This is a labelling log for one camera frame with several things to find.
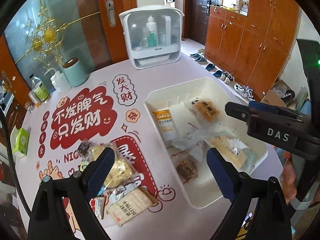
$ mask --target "slipper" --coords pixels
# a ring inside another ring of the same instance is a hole
[[[209,63],[209,64],[205,67],[205,69],[206,69],[207,71],[210,71],[210,70],[214,69],[215,67],[216,67],[216,66],[215,66],[214,64]]]
[[[207,59],[205,57],[202,57],[202,56],[197,58],[195,61],[200,63],[200,64],[206,64],[207,63]]]
[[[199,53],[195,53],[195,54],[190,54],[190,57],[197,59],[197,58],[201,57],[201,55]]]
[[[221,70],[217,70],[215,73],[213,73],[213,75],[217,78],[221,77],[222,75],[222,71]]]

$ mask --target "red cartoon cloud graphic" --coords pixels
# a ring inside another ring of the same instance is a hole
[[[56,149],[61,145],[67,149],[78,140],[88,140],[98,133],[107,135],[116,122],[117,113],[112,110],[113,99],[106,93],[106,88],[99,86],[91,92],[83,89],[71,101],[67,98],[52,115],[54,131],[50,147]]]

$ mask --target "tissue box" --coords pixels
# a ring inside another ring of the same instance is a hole
[[[30,133],[23,128],[20,128],[19,130],[16,127],[13,128],[10,135],[13,155],[18,158],[27,155],[29,135]]]

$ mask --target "plastic bottle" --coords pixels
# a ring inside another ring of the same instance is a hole
[[[54,81],[56,82],[60,91],[64,94],[68,93],[71,90],[71,86],[66,76],[64,75],[64,73],[60,73],[59,71],[57,71],[54,75],[55,75]]]
[[[48,102],[51,95],[40,78],[35,77],[33,74],[30,76],[31,86],[37,97],[44,103]]]
[[[149,30],[148,47],[156,47],[158,45],[158,29],[157,24],[151,15],[148,18],[146,26]]]

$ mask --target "cardboard box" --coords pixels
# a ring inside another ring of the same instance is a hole
[[[274,83],[270,87],[270,90],[261,100],[262,103],[271,105],[271,106],[287,107],[284,101],[282,101],[281,98],[272,90],[274,87],[278,85],[285,85],[287,89],[290,89],[290,87],[283,80],[279,79],[276,83]]]

